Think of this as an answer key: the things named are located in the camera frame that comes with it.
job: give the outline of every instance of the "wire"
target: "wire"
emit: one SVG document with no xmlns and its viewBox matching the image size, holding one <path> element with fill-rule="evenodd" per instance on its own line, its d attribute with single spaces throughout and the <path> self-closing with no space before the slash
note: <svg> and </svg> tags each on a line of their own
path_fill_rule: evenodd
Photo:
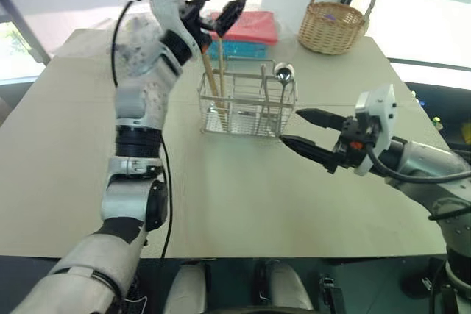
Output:
<svg viewBox="0 0 471 314">
<path fill-rule="evenodd" d="M 433 275 L 433 280 L 432 280 L 432 287 L 430 289 L 430 296 L 428 297 L 428 313 L 429 314 L 435 314 L 435 289 L 436 289 L 436 284 L 438 282 L 438 279 L 440 275 L 443 272 L 443 269 L 445 268 L 445 264 L 447 261 L 445 260 L 438 270 L 436 271 L 435 275 Z"/>
<path fill-rule="evenodd" d="M 162 267 L 163 259 L 165 259 L 165 255 L 167 252 L 167 248 L 169 247 L 170 242 L 170 235 L 171 235 L 171 226 L 174 221 L 174 202 L 173 202 L 173 189 L 171 185 L 171 173 L 170 173 L 170 162 L 169 162 L 169 153 L 167 152 L 167 146 L 165 145 L 165 141 L 162 137 L 162 147 L 163 152 L 165 153 L 165 161 L 167 165 L 167 174 L 169 175 L 169 227 L 167 228 L 167 236 L 165 238 L 165 243 L 163 244 L 162 253 L 160 254 L 160 263 L 159 267 Z"/>
<path fill-rule="evenodd" d="M 129 0 L 126 3 L 126 5 L 124 5 L 124 8 L 121 11 L 121 14 L 119 15 L 119 18 L 116 22 L 115 30 L 113 32 L 113 38 L 111 40 L 111 75 L 113 76 L 113 82 L 115 84 L 115 88 L 118 87 L 118 80 L 116 78 L 116 67 L 115 67 L 116 38 L 118 37 L 119 26 L 121 25 L 121 22 L 123 21 L 124 15 L 126 15 L 126 12 L 131 7 L 133 2 L 134 2 L 133 0 Z"/>
<path fill-rule="evenodd" d="M 393 171 L 389 167 L 386 167 L 376 156 L 375 152 L 373 151 L 373 145 L 371 143 L 366 144 L 366 153 L 368 157 L 373 162 L 373 165 L 386 176 L 390 176 L 396 180 L 406 183 L 414 183 L 414 184 L 439 184 L 439 183 L 446 183 L 452 182 L 455 180 L 469 178 L 471 176 L 471 171 L 465 171 L 456 174 L 449 174 L 447 176 L 408 176 L 406 174 L 398 173 Z"/>
<path fill-rule="evenodd" d="M 459 210 L 450 211 L 448 213 L 440 213 L 438 215 L 430 215 L 430 216 L 428 216 L 428 219 L 430 221 L 446 220 L 447 218 L 458 217 L 458 216 L 466 215 L 467 213 L 471 213 L 471 206 L 463 207 Z"/>
<path fill-rule="evenodd" d="M 471 165 L 471 150 L 457 150 L 452 149 L 457 155 L 459 155 L 463 160 L 468 162 Z"/>
<path fill-rule="evenodd" d="M 140 303 L 142 300 L 144 300 L 144 306 L 141 309 L 141 314 L 144 314 L 144 310 L 146 309 L 146 305 L 147 305 L 147 296 L 144 296 L 144 297 L 142 297 L 140 299 L 136 299 L 136 300 L 132 300 L 132 299 L 128 299 L 128 298 L 125 299 L 125 301 L 127 301 L 128 303 Z"/>
</svg>

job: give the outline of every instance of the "table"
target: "table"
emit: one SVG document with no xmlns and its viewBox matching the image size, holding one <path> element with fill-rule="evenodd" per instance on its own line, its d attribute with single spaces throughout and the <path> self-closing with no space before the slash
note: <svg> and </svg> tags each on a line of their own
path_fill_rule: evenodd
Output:
<svg viewBox="0 0 471 314">
<path fill-rule="evenodd" d="M 107 58 L 55 57 L 1 127 L 0 254 L 62 257 L 99 228 L 115 129 Z M 399 107 L 395 134 L 446 148 L 371 38 L 335 57 L 300 46 L 291 62 L 298 107 L 353 114 L 361 91 L 391 82 Z M 185 66 L 164 129 L 174 180 L 169 257 L 445 252 L 425 209 L 376 176 L 343 168 L 330 175 L 276 140 L 202 134 L 196 94 L 202 70 L 199 61 Z M 296 115 L 285 133 L 326 148 L 337 138 Z M 166 225 L 151 232 L 142 257 L 159 256 L 165 235 Z"/>
</svg>

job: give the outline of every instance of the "wicker basket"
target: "wicker basket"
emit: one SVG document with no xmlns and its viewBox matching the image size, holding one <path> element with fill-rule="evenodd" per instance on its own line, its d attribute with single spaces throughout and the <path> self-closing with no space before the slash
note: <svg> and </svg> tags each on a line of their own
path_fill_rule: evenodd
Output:
<svg viewBox="0 0 471 314">
<path fill-rule="evenodd" d="M 352 48 L 368 30 L 369 14 L 376 0 L 371 0 L 363 16 L 346 4 L 311 0 L 302 20 L 299 41 L 311 51 L 342 54 Z"/>
</svg>

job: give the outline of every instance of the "metal utensil holder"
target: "metal utensil holder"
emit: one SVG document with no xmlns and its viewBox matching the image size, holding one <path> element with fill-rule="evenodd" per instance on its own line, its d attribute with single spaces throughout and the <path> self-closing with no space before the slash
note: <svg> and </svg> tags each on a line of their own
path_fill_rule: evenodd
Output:
<svg viewBox="0 0 471 314">
<path fill-rule="evenodd" d="M 227 64 L 235 61 L 260 62 L 261 73 L 247 74 L 224 70 L 224 96 L 213 95 L 208 75 L 204 73 L 198 88 L 202 130 L 234 135 L 278 137 L 297 101 L 296 82 L 293 80 L 283 88 L 273 76 L 275 67 L 273 60 L 229 57 Z M 215 81 L 220 93 L 219 69 L 213 69 L 213 77 L 217 78 Z"/>
</svg>

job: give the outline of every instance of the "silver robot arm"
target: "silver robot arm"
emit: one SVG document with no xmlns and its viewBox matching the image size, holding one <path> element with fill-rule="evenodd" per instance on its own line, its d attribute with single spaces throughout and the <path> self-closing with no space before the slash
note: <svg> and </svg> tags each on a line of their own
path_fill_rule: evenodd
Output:
<svg viewBox="0 0 471 314">
<path fill-rule="evenodd" d="M 362 93 L 355 117 L 317 109 L 298 110 L 312 124 L 340 131 L 332 151 L 299 136 L 281 140 L 296 153 L 322 164 L 368 172 L 418 202 L 440 226 L 447 244 L 445 270 L 450 288 L 448 304 L 460 313 L 471 310 L 471 166 L 452 151 L 444 151 L 393 136 L 397 104 L 392 85 Z"/>
<path fill-rule="evenodd" d="M 207 0 L 151 0 L 164 35 L 135 53 L 150 69 L 116 88 L 116 155 L 102 199 L 102 227 L 84 238 L 39 281 L 14 313 L 114 313 L 132 283 L 148 232 L 167 215 L 165 171 L 159 157 L 168 99 L 182 65 L 211 43 L 202 29 L 223 35 L 246 0 L 230 2 L 226 17 L 205 22 Z"/>
</svg>

